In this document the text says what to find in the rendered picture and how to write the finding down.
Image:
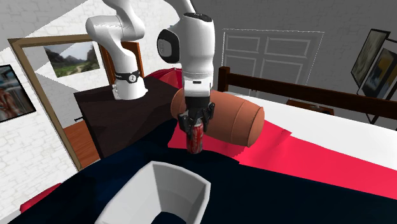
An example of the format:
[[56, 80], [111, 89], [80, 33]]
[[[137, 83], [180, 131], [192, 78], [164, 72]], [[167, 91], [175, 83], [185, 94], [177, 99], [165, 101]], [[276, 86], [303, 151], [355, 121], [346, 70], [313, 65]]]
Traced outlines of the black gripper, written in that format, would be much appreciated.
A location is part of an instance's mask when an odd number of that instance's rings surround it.
[[185, 97], [186, 110], [178, 114], [179, 128], [191, 136], [191, 124], [201, 118], [203, 131], [206, 132], [209, 120], [213, 118], [215, 103], [210, 102], [210, 97]]

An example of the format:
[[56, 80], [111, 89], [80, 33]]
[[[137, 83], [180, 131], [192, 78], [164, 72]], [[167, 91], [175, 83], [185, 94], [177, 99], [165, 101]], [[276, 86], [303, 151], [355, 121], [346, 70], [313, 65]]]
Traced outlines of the red drink can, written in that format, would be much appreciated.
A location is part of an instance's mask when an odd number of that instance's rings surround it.
[[202, 151], [202, 138], [204, 135], [204, 125], [198, 120], [192, 126], [190, 135], [186, 139], [187, 151], [192, 154], [198, 154]]

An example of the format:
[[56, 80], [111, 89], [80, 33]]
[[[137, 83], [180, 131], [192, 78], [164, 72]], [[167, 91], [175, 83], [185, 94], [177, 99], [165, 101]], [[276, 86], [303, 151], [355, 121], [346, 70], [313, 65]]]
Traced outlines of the brown bolster pillow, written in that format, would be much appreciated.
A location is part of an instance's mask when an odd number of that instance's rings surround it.
[[250, 147], [259, 138], [264, 124], [261, 106], [243, 98], [213, 90], [211, 102], [215, 104], [213, 118], [203, 136], [203, 147], [230, 143]]

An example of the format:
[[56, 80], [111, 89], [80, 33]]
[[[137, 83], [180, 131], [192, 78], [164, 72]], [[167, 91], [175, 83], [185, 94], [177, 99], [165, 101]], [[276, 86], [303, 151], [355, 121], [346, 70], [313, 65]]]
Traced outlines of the dark brown robot stand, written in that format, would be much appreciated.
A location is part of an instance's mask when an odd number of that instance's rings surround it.
[[172, 119], [171, 101], [178, 89], [154, 77], [145, 77], [144, 84], [148, 91], [135, 100], [116, 100], [110, 85], [74, 94], [101, 158], [130, 146]]

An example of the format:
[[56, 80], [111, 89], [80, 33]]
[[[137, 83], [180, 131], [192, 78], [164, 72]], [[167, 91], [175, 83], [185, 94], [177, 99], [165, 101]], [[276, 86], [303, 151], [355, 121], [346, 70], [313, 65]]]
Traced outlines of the white panelled door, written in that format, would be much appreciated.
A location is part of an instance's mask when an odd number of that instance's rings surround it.
[[221, 65], [232, 73], [306, 85], [324, 32], [224, 29]]

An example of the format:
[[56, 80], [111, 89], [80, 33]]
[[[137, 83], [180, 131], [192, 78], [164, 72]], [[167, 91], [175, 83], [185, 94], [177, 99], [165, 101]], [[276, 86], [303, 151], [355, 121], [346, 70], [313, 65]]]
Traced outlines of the white open bin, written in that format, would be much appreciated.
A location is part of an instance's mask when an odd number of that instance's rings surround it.
[[151, 161], [107, 203], [95, 224], [151, 224], [161, 212], [200, 224], [211, 183], [180, 166]]

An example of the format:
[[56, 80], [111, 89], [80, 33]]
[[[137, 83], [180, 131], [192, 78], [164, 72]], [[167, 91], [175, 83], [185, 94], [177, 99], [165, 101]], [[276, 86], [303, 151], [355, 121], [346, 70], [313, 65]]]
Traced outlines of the bed with wooden headboard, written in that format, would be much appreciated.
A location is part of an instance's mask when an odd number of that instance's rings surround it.
[[[95, 224], [107, 203], [151, 161], [211, 183], [200, 224], [397, 224], [397, 171], [327, 152], [299, 139], [264, 135], [250, 147], [219, 144], [198, 154], [170, 148], [172, 118], [130, 146], [51, 188], [10, 224]], [[186, 224], [161, 212], [151, 224]]]

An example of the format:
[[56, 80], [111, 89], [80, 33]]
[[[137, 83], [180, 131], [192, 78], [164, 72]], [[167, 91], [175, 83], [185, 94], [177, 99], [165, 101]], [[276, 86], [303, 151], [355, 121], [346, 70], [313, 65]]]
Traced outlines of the wooden framed mirror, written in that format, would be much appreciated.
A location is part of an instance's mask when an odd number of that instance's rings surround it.
[[[46, 92], [46, 89], [49, 88], [48, 85], [45, 85], [46, 88], [43, 88], [42, 83], [40, 82], [40, 79], [37, 77], [36, 73], [34, 72], [28, 57], [26, 56], [25, 52], [23, 51], [23, 48], [28, 48], [28, 47], [39, 47], [39, 46], [47, 46], [47, 45], [63, 45], [63, 44], [76, 44], [76, 43], [82, 43], [82, 42], [90, 42], [93, 41], [88, 34], [77, 34], [77, 35], [67, 35], [67, 36], [43, 36], [43, 37], [31, 37], [31, 38], [10, 38], [8, 39], [8, 42], [10, 46], [12, 47], [12, 50], [14, 51], [16, 58], [18, 59], [20, 66], [24, 70], [24, 73], [26, 74], [27, 78], [29, 79], [30, 84], [32, 85], [35, 93], [37, 94], [44, 110], [46, 111], [46, 114], [48, 115], [53, 127], [55, 128], [57, 135], [60, 137], [60, 140], [62, 141], [62, 144], [64, 145], [64, 148], [66, 149], [68, 155], [70, 156], [71, 160], [73, 161], [74, 166], [76, 169], [81, 171], [84, 169], [84, 165], [81, 164], [81, 161], [79, 160], [76, 152], [73, 149], [73, 145], [70, 143], [68, 139], [68, 135], [65, 133], [64, 129], [62, 128], [62, 124], [59, 121], [59, 118], [56, 114], [56, 111], [53, 109], [53, 104], [52, 102], [55, 102], [55, 97], [51, 97], [49, 95], [49, 91]], [[105, 87], [99, 87], [99, 88], [93, 88], [93, 91], [99, 89], [101, 91], [104, 91], [106, 93], [106, 96], [109, 97], [110, 95], [114, 98], [114, 92], [110, 92], [113, 90], [113, 85], [114, 85], [114, 76], [115, 76], [115, 69], [113, 65], [113, 61], [111, 59], [110, 54], [107, 52], [107, 50], [98, 44], [99, 46], [99, 52], [101, 54], [101, 60], [104, 65], [104, 69], [106, 71], [106, 76], [109, 82], [108, 86]], [[142, 64], [142, 59], [141, 59], [141, 52], [140, 52], [140, 47], [139, 43], [133, 42], [133, 41], [126, 41], [122, 42], [122, 46], [126, 48], [127, 50], [130, 50], [136, 55], [137, 59], [137, 65], [138, 68], [142, 74], [142, 77], [144, 77], [144, 71], [143, 71], [143, 64]], [[82, 92], [77, 92], [78, 94], [87, 94], [91, 93], [90, 90], [85, 90]], [[72, 102], [75, 102], [76, 105], [79, 106], [79, 104], [76, 101], [75, 94], [76, 92], [70, 92], [69, 95], [71, 97], [66, 97], [62, 98], [62, 101], [66, 99], [72, 99]]]

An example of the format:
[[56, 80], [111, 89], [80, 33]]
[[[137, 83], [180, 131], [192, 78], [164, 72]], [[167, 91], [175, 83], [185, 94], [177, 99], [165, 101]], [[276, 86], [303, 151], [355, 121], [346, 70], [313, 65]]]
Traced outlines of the pale grey framed picture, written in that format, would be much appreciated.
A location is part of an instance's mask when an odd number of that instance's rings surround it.
[[363, 47], [351, 70], [352, 77], [357, 86], [360, 87], [367, 75], [370, 66], [375, 60], [381, 46], [389, 37], [390, 31], [371, 29], [366, 37]]

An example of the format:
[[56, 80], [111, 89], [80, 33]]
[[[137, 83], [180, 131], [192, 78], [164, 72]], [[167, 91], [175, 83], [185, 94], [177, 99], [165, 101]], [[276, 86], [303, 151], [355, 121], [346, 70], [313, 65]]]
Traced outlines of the dark blue yellow framed picture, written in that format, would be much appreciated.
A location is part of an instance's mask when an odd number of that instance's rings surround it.
[[387, 99], [397, 82], [397, 40], [387, 38], [357, 94]]

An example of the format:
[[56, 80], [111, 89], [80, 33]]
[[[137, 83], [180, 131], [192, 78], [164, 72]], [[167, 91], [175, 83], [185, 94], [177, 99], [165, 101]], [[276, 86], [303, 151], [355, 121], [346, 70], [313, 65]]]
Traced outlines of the black framed wall picture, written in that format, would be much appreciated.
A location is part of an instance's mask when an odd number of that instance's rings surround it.
[[0, 123], [36, 112], [11, 65], [0, 66]]

